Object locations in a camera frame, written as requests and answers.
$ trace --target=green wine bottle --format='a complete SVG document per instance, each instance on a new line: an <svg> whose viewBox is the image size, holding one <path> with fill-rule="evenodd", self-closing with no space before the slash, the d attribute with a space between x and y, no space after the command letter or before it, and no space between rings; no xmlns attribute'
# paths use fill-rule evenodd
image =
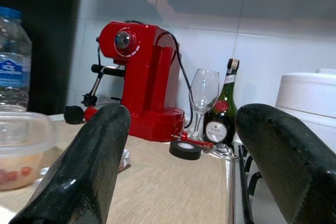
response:
<svg viewBox="0 0 336 224"><path fill-rule="evenodd" d="M204 115L203 140L230 145L235 134L237 107L233 99L239 60L229 59L223 89L214 107Z"/></svg>

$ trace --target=kitchen counter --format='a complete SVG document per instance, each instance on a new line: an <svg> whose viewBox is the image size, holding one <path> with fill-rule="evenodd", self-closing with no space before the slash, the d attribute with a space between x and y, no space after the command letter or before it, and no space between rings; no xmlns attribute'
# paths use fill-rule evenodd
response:
<svg viewBox="0 0 336 224"><path fill-rule="evenodd" d="M49 166L82 125L54 122L59 143L44 160ZM172 156L169 145L129 136L131 167L118 175L108 224L226 223L227 189L224 159L202 154L196 161ZM35 190L0 192L0 205L19 211Z"/></svg>

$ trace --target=coffee machine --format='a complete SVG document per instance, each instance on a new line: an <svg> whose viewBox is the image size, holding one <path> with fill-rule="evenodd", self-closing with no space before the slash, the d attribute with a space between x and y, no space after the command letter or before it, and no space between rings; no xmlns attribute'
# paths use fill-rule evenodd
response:
<svg viewBox="0 0 336 224"><path fill-rule="evenodd" d="M130 135L150 141L171 141L181 136L184 111L175 106L180 71L174 37L158 26L140 22L110 22L101 31L99 49L120 67L93 65L98 73L82 103L85 119L97 111L95 92L104 74L124 78L121 104L131 114Z"/></svg>

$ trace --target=cherry tomato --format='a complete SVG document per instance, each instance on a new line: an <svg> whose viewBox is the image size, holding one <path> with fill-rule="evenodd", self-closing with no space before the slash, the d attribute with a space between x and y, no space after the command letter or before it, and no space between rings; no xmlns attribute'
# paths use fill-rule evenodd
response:
<svg viewBox="0 0 336 224"><path fill-rule="evenodd" d="M6 170L0 169L0 185L5 182Z"/></svg>
<svg viewBox="0 0 336 224"><path fill-rule="evenodd" d="M28 176L33 169L31 167L25 166L21 168L21 175Z"/></svg>
<svg viewBox="0 0 336 224"><path fill-rule="evenodd" d="M5 179L7 181L15 181L17 180L17 172L16 171L11 171L5 175Z"/></svg>

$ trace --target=food container lid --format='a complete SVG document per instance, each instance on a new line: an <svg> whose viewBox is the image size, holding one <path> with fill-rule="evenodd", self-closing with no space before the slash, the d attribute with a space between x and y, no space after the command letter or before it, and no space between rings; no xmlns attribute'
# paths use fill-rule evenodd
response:
<svg viewBox="0 0 336 224"><path fill-rule="evenodd" d="M42 153L56 143L56 130L48 116L0 112L0 158Z"/></svg>
<svg viewBox="0 0 336 224"><path fill-rule="evenodd" d="M289 73L281 78L276 106L336 118L336 74Z"/></svg>

